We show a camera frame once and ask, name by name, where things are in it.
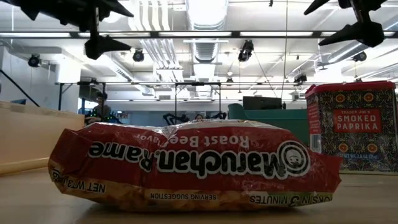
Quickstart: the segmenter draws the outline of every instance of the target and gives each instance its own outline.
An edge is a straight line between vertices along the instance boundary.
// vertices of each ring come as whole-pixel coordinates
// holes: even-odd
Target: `computer monitor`
[[[279,110],[282,109],[282,99],[273,97],[244,96],[244,110]]]

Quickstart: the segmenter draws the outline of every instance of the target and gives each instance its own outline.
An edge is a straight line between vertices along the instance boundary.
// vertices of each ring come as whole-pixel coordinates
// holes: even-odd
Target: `desk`
[[[138,214],[62,195],[46,169],[0,177],[0,223],[290,224],[398,223],[398,177],[341,175],[332,202],[250,213]]]

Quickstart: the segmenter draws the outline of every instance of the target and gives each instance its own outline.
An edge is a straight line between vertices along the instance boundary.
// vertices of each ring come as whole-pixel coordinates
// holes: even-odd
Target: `red tin lid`
[[[375,82],[357,82],[357,83],[332,83],[323,85],[312,85],[305,97],[309,97],[315,93],[322,93],[326,91],[352,91],[352,90],[385,90],[395,89],[396,84],[389,81],[375,81]]]

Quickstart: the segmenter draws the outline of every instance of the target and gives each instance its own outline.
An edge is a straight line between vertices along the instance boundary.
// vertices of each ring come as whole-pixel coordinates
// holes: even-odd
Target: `maruchan ramen package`
[[[340,162],[254,121],[95,123],[64,130],[49,173],[62,193],[123,210],[259,210],[329,202]]]

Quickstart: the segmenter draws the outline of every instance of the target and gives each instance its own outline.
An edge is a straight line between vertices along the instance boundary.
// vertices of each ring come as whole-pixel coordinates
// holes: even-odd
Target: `teal partition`
[[[244,110],[234,103],[228,105],[228,119],[258,121],[291,131],[306,145],[310,145],[307,110]]]

